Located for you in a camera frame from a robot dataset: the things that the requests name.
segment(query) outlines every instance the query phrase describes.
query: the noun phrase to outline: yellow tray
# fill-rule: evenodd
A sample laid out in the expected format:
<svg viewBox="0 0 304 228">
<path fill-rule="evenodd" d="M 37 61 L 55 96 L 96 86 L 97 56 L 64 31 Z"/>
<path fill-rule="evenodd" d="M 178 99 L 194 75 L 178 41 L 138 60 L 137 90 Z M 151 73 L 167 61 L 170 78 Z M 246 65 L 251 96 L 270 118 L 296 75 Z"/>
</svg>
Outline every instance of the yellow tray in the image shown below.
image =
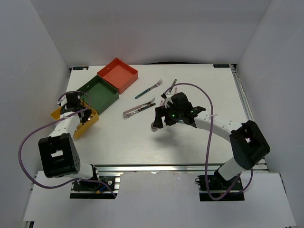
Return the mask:
<svg viewBox="0 0 304 228">
<path fill-rule="evenodd" d="M 76 139 L 78 139 L 83 133 L 85 133 L 99 119 L 97 112 L 91 107 L 89 107 L 89 109 L 92 110 L 92 113 L 89 117 L 90 120 L 85 122 L 83 125 L 81 123 L 78 125 L 77 130 L 75 131 L 74 136 L 73 136 Z M 52 112 L 51 116 L 55 120 L 60 118 L 60 110 L 61 110 L 61 107 L 59 107 L 54 112 Z"/>
</svg>

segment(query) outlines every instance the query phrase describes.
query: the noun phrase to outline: red tray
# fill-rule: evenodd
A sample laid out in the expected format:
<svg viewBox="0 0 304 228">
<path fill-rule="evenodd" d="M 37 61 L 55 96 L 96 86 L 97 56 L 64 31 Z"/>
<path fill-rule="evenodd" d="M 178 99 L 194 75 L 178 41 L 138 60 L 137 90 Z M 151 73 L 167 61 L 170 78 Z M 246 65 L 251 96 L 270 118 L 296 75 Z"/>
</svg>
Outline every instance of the red tray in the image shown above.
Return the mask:
<svg viewBox="0 0 304 228">
<path fill-rule="evenodd" d="M 97 75 L 115 87 L 119 94 L 138 79 L 138 71 L 118 58 L 98 71 Z"/>
</svg>

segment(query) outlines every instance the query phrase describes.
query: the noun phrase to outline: metal frame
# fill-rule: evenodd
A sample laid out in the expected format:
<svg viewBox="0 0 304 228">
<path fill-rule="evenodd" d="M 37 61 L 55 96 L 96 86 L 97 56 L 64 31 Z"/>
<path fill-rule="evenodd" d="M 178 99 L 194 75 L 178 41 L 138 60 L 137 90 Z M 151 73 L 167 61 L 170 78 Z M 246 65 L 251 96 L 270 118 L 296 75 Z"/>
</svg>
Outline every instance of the metal frame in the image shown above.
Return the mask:
<svg viewBox="0 0 304 228">
<path fill-rule="evenodd" d="M 247 120 L 252 120 L 253 121 L 253 115 L 252 115 L 252 112 L 251 112 L 251 108 L 250 108 L 246 93 L 244 91 L 243 85 L 241 83 L 241 80 L 238 76 L 237 68 L 235 67 L 235 64 L 232 64 L 230 66 L 230 69 L 231 69 L 234 81 L 236 83 L 236 86 L 237 86 L 237 91 L 238 91 L 238 94 L 239 94 L 239 98 L 241 99 L 241 103 L 243 105 L 246 118 L 247 118 Z"/>
<path fill-rule="evenodd" d="M 213 175 L 214 171 L 220 167 L 221 164 L 211 164 L 208 165 L 208 174 Z M 96 166 L 100 176 L 116 176 L 114 193 L 118 193 L 120 187 L 120 176 L 124 172 L 178 172 L 178 173 L 196 173 L 202 175 L 205 172 L 205 165 L 192 164 L 192 165 L 125 165 L 125 166 Z M 266 165 L 265 159 L 262 159 L 257 165 L 253 167 L 255 173 L 266 172 L 268 173 L 268 167 Z M 71 193 L 78 193 L 73 191 L 73 186 L 71 188 Z"/>
</svg>

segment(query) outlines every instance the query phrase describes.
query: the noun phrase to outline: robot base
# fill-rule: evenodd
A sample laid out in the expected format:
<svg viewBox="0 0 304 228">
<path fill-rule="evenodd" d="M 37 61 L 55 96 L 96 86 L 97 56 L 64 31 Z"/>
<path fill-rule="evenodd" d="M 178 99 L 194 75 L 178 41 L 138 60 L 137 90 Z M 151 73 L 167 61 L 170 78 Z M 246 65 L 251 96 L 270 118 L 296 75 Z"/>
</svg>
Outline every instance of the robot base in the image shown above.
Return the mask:
<svg viewBox="0 0 304 228">
<path fill-rule="evenodd" d="M 115 176 L 101 176 L 100 180 L 106 183 L 112 191 L 115 189 Z M 96 192 L 104 186 L 98 183 L 73 182 L 70 199 L 114 199 L 114 196 L 105 188 L 101 193 Z"/>
<path fill-rule="evenodd" d="M 204 175 L 198 176 L 198 178 L 195 179 L 195 181 L 199 184 L 199 193 L 200 193 L 199 200 L 201 202 L 205 202 L 205 201 L 216 202 L 213 201 L 207 193 L 205 176 Z M 216 180 L 216 177 L 214 175 L 208 175 L 208 183 L 212 196 L 215 198 L 220 197 L 229 188 L 229 186 L 233 181 L 234 179 L 227 182 L 226 186 L 223 186 L 222 183 Z M 219 201 L 244 201 L 245 198 L 243 193 L 235 194 L 236 192 L 241 191 L 242 189 L 243 189 L 242 181 L 239 180 L 233 186 L 231 192 Z"/>
</svg>

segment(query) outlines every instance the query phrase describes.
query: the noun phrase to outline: fork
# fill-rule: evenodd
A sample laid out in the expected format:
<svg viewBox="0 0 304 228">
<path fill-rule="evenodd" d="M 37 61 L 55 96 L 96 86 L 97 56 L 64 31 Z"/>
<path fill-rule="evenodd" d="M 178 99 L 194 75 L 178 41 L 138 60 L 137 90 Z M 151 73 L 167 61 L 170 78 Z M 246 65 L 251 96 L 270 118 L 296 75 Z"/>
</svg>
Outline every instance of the fork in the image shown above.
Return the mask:
<svg viewBox="0 0 304 228">
<path fill-rule="evenodd" d="M 140 98 L 142 95 L 146 94 L 147 92 L 149 92 L 150 90 L 160 86 L 162 84 L 162 80 L 160 79 L 155 85 L 153 85 L 152 87 L 150 87 L 149 89 L 146 89 L 145 91 L 143 91 L 141 94 L 137 95 L 135 97 L 135 99 Z"/>
<path fill-rule="evenodd" d="M 135 115 L 136 113 L 139 113 L 139 112 L 141 112 L 141 111 L 143 111 L 143 110 L 146 110 L 147 108 L 153 107 L 153 106 L 155 106 L 155 105 L 156 105 L 156 103 L 153 103 L 153 104 L 147 105 L 147 106 L 145 106 L 145 107 L 143 107 L 143 108 L 137 109 L 137 110 L 135 110 L 134 112 L 131 112 L 131 113 L 128 113 L 128 114 L 123 114 L 123 119 L 124 119 L 124 120 L 125 120 L 125 119 L 128 119 L 128 118 L 130 118 L 131 116 Z"/>
<path fill-rule="evenodd" d="M 154 100 L 155 100 L 155 97 L 154 97 L 151 101 L 149 101 L 149 102 L 147 102 L 147 103 L 138 105 L 138 106 L 136 106 L 136 107 L 134 107 L 134 108 L 131 108 L 131 109 L 127 110 L 127 111 L 124 111 L 123 114 L 127 114 L 127 113 L 129 113 L 129 112 L 131 112 L 131 111 L 134 111 L 134 110 L 136 110 L 136 109 L 138 109 L 138 108 L 141 108 L 141 107 L 143 107 L 143 106 L 150 105 L 150 104 L 152 104 L 152 103 L 154 102 Z"/>
</svg>

